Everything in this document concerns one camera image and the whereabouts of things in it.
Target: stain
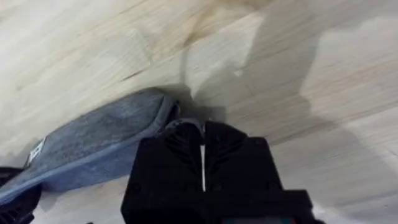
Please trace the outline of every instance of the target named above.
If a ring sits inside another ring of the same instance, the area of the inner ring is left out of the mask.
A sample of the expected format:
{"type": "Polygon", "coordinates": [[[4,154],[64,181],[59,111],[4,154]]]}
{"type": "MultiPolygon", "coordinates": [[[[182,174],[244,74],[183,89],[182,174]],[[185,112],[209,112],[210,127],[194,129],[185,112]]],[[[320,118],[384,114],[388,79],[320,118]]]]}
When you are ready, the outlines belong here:
{"type": "Polygon", "coordinates": [[[209,0],[201,2],[189,16],[173,22],[157,37],[152,54],[163,58],[182,50],[198,40],[219,32],[222,28],[248,16],[272,0],[209,0]]]}
{"type": "Polygon", "coordinates": [[[130,79],[130,78],[132,78],[132,77],[134,77],[134,76],[136,76],[136,75],[139,75],[139,74],[142,73],[142,72],[143,72],[143,70],[138,71],[138,72],[134,72],[133,74],[127,76],[126,78],[123,78],[123,79],[120,80],[120,81],[121,81],[121,82],[124,82],[124,81],[126,81],[126,80],[128,80],[128,79],[130,79]]]}

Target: light wood board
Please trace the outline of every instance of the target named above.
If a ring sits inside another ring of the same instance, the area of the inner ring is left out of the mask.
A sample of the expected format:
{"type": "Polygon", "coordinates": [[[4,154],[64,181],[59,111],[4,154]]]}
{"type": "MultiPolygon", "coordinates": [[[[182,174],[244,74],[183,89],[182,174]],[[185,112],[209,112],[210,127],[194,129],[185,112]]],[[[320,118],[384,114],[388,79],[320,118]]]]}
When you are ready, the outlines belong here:
{"type": "MultiPolygon", "coordinates": [[[[398,220],[398,1],[0,0],[0,164],[162,86],[271,144],[327,223],[398,220]]],[[[127,177],[44,194],[34,223],[123,223],[127,177]]]]}

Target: black plastic part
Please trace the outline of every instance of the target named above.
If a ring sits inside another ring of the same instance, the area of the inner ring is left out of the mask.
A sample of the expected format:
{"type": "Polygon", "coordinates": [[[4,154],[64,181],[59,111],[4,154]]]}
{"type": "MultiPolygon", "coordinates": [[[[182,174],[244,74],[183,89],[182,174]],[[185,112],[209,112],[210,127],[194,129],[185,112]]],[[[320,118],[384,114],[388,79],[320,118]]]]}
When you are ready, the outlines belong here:
{"type": "Polygon", "coordinates": [[[205,124],[204,138],[196,126],[185,123],[142,141],[121,211],[127,224],[221,223],[249,217],[316,223],[308,193],[283,189],[264,138],[249,138],[211,121],[205,124]]]}
{"type": "MultiPolygon", "coordinates": [[[[0,186],[18,175],[22,169],[0,167],[0,186]]],[[[0,205],[0,224],[29,224],[33,219],[40,196],[41,186],[26,190],[10,202],[0,205]]]]}

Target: blue-gray cloth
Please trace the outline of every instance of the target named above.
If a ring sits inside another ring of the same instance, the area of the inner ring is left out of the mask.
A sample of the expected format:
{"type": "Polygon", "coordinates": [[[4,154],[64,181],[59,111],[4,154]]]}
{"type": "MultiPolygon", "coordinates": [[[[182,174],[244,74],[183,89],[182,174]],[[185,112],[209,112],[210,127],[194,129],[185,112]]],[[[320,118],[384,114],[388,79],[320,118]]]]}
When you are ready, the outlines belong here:
{"type": "Polygon", "coordinates": [[[65,191],[128,175],[140,140],[163,130],[176,107],[147,89],[80,116],[45,138],[30,166],[0,188],[0,204],[37,184],[65,191]]]}

